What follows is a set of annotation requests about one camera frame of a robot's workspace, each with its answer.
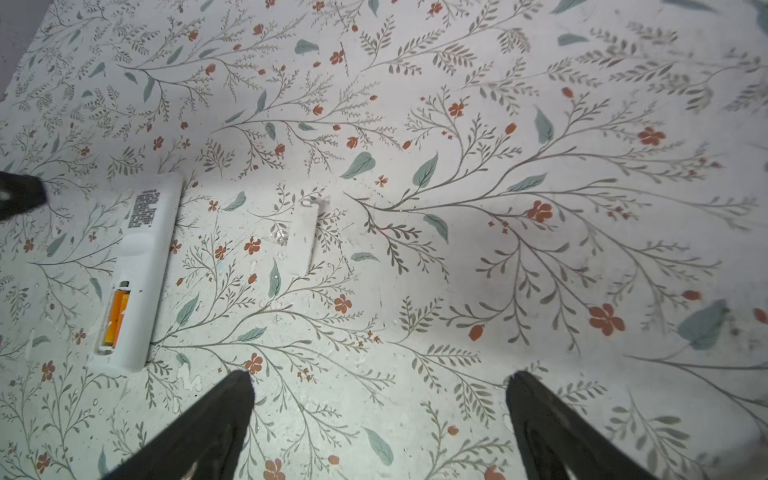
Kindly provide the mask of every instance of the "floral floor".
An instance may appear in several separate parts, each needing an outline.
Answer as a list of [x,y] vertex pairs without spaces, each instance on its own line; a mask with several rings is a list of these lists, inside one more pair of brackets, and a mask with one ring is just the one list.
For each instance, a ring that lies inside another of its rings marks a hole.
[[[50,197],[0,225],[3,478],[97,478],[233,369],[238,478],[524,478],[519,369],[661,478],[765,472],[766,54],[765,0],[57,0],[0,104]],[[147,368],[97,374],[172,170]]]

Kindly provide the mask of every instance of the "teal leaf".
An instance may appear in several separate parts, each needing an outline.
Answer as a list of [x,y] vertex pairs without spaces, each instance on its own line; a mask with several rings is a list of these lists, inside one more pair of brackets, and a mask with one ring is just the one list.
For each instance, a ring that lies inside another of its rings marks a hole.
[[308,51],[319,51],[319,50],[320,50],[320,47],[313,44],[311,41],[307,41],[303,39],[296,42],[296,48],[293,49],[293,51],[299,55],[307,53]]
[[661,0],[661,3],[667,5],[674,5],[676,7],[685,8],[687,10],[704,10],[707,12],[716,12],[716,10],[706,3],[697,2],[696,0]]
[[225,212],[231,212],[232,210],[236,210],[242,207],[244,203],[245,203],[245,192],[240,192],[237,194],[237,198],[235,198],[231,204],[227,205],[221,210],[224,210]]
[[218,48],[207,48],[206,50],[203,50],[200,52],[200,54],[197,56],[198,58],[206,58],[208,55],[214,53]]
[[562,13],[568,10],[571,7],[575,7],[576,5],[580,5],[587,0],[560,0],[560,3],[558,3],[558,6],[554,7],[554,10],[552,10],[551,13]]
[[271,121],[268,121],[266,125],[264,125],[264,129],[266,130],[266,134],[269,135],[272,140],[274,140],[276,137],[275,125]]
[[526,177],[523,179],[523,181],[518,182],[511,187],[507,189],[507,192],[519,192],[521,190],[527,190],[529,188],[537,187],[538,185],[541,185],[541,183],[544,181],[544,179],[547,177],[547,174],[541,174],[541,175],[531,175],[530,177]]
[[98,279],[91,277],[91,285],[94,286],[94,291],[98,295],[98,299],[101,300],[101,284],[98,282]]
[[179,58],[179,54],[181,53],[181,49],[184,48],[183,45],[181,45],[179,48],[174,51],[174,53],[170,54],[170,57],[168,57],[168,61],[165,62],[166,65],[170,65],[176,61],[177,58]]
[[264,328],[256,327],[255,329],[252,329],[244,333],[243,335],[238,336],[237,339],[241,342],[250,342],[251,340],[255,340],[260,336],[262,336],[265,331],[266,331],[266,327]]
[[549,121],[544,112],[539,107],[536,107],[536,131],[538,132],[538,143],[545,144],[552,139],[554,135],[554,127],[552,122]]
[[264,106],[266,105],[266,90],[261,92],[261,95],[259,95],[259,101],[256,102],[256,114],[259,114],[264,109]]
[[565,45],[570,45],[572,43],[578,43],[580,41],[589,41],[585,37],[582,37],[581,35],[574,35],[572,33],[564,33],[563,35],[560,35],[558,37],[558,45],[561,47],[564,47]]
[[147,86],[144,87],[144,103],[149,100],[149,96],[152,95],[152,88],[154,87],[154,78],[149,77],[147,80]]
[[233,122],[233,121],[237,120],[237,118],[238,118],[240,115],[242,115],[244,111],[245,111],[245,110],[241,110],[241,111],[237,112],[236,114],[234,114],[234,115],[232,115],[231,117],[229,117],[228,119],[226,119],[226,120],[224,121],[224,123],[225,123],[225,124],[228,124],[228,123],[230,123],[230,122]]
[[448,243],[448,224],[445,222],[445,220],[438,217],[437,215],[426,214],[424,216],[424,221],[432,225],[435,230],[437,230],[437,233],[440,234],[440,237],[442,237],[445,242]]
[[720,336],[728,312],[725,300],[716,300],[707,308],[691,313],[677,326],[677,334],[688,340],[694,350],[711,349]]
[[354,178],[362,172],[372,170],[375,166],[376,160],[371,157],[371,154],[364,151],[355,157],[355,160],[352,161],[352,164],[346,169],[346,172],[341,175],[341,178],[346,178],[347,180]]
[[176,354],[176,360],[179,361],[179,365],[182,366],[184,363],[190,366],[190,369],[192,368],[192,363],[190,363],[190,359],[188,356],[184,355],[183,353],[179,352]]
[[437,154],[430,158],[424,164],[419,167],[415,174],[413,174],[413,184],[419,188],[426,187],[429,181],[432,179],[432,174],[435,173],[437,168]]
[[200,298],[199,293],[192,300],[186,302],[184,306],[181,307],[179,313],[176,314],[176,323],[178,323],[180,326],[184,326],[184,324],[187,323],[187,321],[190,319],[190,315],[192,315],[192,312],[194,311],[194,308],[197,306],[198,298]]
[[368,443],[371,444],[371,449],[382,459],[382,463],[389,467],[395,461],[395,455],[389,444],[373,430],[368,430],[366,427],[362,429],[368,434]]
[[104,454],[104,447],[101,447],[101,454],[98,456],[98,474],[106,477],[109,474],[107,468],[107,456]]
[[277,269],[277,262],[272,260],[274,265],[270,272],[270,296],[275,296],[280,291],[280,271]]
[[99,65],[96,65],[96,68],[91,72],[90,75],[88,75],[88,78],[93,78],[96,75],[100,74],[104,71],[104,62],[101,62]]
[[45,249],[45,251],[48,253],[49,257],[53,257],[56,254],[56,250],[61,246],[61,242],[64,241],[64,239],[67,238],[67,234],[62,234],[59,238],[52,241],[50,245],[48,245],[48,248]]
[[38,337],[35,337],[35,339],[34,339],[34,340],[32,340],[32,346],[38,346],[38,345],[40,345],[41,343],[48,343],[48,342],[50,342],[50,341],[51,341],[51,339],[49,339],[47,336],[45,336],[45,335],[40,335],[40,336],[38,336]]
[[370,252],[353,253],[350,258],[352,259],[353,262],[359,262],[360,260],[375,260],[377,262],[379,261],[379,259],[376,258],[376,256],[374,256],[373,253],[370,253]]

